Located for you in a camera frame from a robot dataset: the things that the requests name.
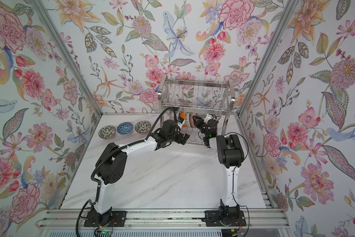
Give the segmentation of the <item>dark floral bowl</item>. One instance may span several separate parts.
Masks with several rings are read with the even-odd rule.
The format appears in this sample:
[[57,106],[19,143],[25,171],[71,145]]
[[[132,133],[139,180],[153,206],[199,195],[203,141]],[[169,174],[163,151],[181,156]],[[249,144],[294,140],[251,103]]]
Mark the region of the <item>dark floral bowl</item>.
[[194,116],[195,115],[196,115],[195,113],[190,113],[190,115],[189,115],[189,124],[190,124],[191,128],[196,128],[195,123],[194,123]]

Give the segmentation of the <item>plain white bowl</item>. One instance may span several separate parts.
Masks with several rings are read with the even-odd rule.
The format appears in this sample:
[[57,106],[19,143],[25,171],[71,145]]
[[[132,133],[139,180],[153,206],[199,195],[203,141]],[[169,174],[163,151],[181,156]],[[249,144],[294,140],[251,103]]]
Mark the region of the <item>plain white bowl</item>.
[[180,112],[179,117],[186,120],[186,112]]

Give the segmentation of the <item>two-tier steel dish rack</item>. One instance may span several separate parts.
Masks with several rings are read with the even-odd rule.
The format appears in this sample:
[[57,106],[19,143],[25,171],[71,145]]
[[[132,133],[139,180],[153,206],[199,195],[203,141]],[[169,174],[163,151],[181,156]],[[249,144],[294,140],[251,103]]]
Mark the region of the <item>two-tier steel dish rack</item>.
[[[161,110],[173,107],[176,115],[180,112],[195,113],[205,119],[207,114],[222,122],[218,124],[217,134],[226,133],[227,124],[234,109],[235,88],[232,81],[209,82],[171,79],[164,76],[158,90]],[[197,128],[182,128],[183,133],[190,135],[188,143],[204,145],[204,135]]]

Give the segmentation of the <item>blue pattern bowl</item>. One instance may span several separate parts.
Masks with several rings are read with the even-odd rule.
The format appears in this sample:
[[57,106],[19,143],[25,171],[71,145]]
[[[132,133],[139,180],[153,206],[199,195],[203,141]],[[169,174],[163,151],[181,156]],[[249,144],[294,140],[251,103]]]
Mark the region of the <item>blue pattern bowl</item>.
[[117,133],[120,135],[130,135],[134,130],[134,125],[131,122],[122,122],[117,126]]

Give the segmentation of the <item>green leaf pattern bowl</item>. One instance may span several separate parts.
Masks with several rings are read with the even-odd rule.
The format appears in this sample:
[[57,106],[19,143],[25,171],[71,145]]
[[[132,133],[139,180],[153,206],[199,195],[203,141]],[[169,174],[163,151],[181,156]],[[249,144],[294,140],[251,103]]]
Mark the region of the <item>green leaf pattern bowl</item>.
[[117,131],[117,129],[115,126],[106,125],[99,130],[98,136],[99,136],[99,138],[104,139],[104,140],[112,139],[115,136],[116,131]]

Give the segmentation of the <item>pale green pattern bowl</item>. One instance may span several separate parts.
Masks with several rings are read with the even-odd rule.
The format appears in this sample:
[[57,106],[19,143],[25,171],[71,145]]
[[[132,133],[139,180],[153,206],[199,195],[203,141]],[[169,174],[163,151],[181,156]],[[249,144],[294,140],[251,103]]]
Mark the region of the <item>pale green pattern bowl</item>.
[[185,113],[185,126],[187,128],[191,128],[191,124],[190,124],[190,113],[186,112]]

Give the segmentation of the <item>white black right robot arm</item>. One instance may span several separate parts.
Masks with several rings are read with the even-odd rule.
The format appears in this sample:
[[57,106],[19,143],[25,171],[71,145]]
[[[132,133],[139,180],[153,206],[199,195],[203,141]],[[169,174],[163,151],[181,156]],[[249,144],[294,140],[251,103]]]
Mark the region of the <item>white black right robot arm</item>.
[[202,219],[208,227],[235,227],[241,230],[247,226],[246,218],[241,211],[241,205],[237,198],[237,184],[240,167],[246,159],[244,147],[241,144],[242,137],[237,132],[228,132],[218,135],[218,121],[212,117],[204,119],[193,116],[192,120],[207,148],[216,149],[218,161],[224,168],[224,198],[220,200],[218,210],[205,211]]

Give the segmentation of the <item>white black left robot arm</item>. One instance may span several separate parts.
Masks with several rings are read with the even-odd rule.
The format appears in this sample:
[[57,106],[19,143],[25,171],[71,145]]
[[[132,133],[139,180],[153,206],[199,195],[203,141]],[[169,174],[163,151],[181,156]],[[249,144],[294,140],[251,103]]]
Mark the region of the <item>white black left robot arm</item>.
[[87,202],[90,204],[90,210],[86,224],[103,227],[115,220],[111,204],[114,184],[122,178],[127,160],[165,148],[173,142],[185,145],[189,135],[181,132],[184,124],[183,118],[169,119],[144,139],[126,145],[107,145],[90,177],[97,183],[97,191],[95,200]]

